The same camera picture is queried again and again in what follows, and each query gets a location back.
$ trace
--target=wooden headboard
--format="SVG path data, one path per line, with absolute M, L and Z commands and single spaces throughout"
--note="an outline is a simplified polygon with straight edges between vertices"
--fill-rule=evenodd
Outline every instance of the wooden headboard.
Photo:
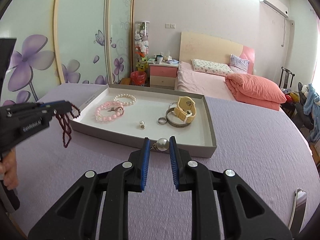
M 196 58 L 229 65 L 230 54 L 250 60 L 248 73 L 252 73 L 254 49 L 206 34 L 181 33 L 179 61 L 191 63 Z

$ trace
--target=yellow watch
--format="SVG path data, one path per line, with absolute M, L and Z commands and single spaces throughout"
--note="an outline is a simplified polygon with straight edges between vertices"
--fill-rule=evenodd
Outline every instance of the yellow watch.
M 181 121 L 191 123 L 196 116 L 196 103 L 190 97 L 179 97 L 174 112 Z

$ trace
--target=silver screw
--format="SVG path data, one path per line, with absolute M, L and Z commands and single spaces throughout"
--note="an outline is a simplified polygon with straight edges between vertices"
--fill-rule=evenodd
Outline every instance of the silver screw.
M 233 177 L 236 174 L 233 170 L 226 170 L 225 173 L 229 177 Z
M 85 173 L 85 176 L 86 176 L 87 178 L 92 178 L 92 177 L 94 177 L 94 171 L 87 171 L 87 172 Z
M 132 163 L 131 162 L 124 162 L 122 163 L 122 167 L 124 168 L 130 168 L 132 166 Z
M 196 167 L 196 166 L 198 166 L 198 163 L 196 161 L 188 161 L 188 165 L 190 167 Z

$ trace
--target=blue plush blanket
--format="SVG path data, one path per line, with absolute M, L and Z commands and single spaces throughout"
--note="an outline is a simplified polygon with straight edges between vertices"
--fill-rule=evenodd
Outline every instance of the blue plush blanket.
M 303 107 L 303 113 L 309 115 L 312 111 L 314 128 L 307 137 L 308 142 L 316 142 L 320 139 L 320 106 L 315 103 L 315 98 L 319 97 L 312 84 L 308 86 L 307 101 Z

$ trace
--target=pink bead bracelet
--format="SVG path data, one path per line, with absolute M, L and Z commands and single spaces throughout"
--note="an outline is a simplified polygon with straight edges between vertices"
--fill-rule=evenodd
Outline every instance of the pink bead bracelet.
M 113 115 L 110 116 L 103 116 L 100 111 L 104 109 L 109 109 L 108 112 L 116 112 Z M 124 108 L 123 104 L 119 101 L 108 101 L 103 103 L 103 105 L 100 105 L 96 109 L 96 119 L 98 122 L 110 122 L 113 119 L 116 119 L 119 116 L 122 116 L 124 114 Z

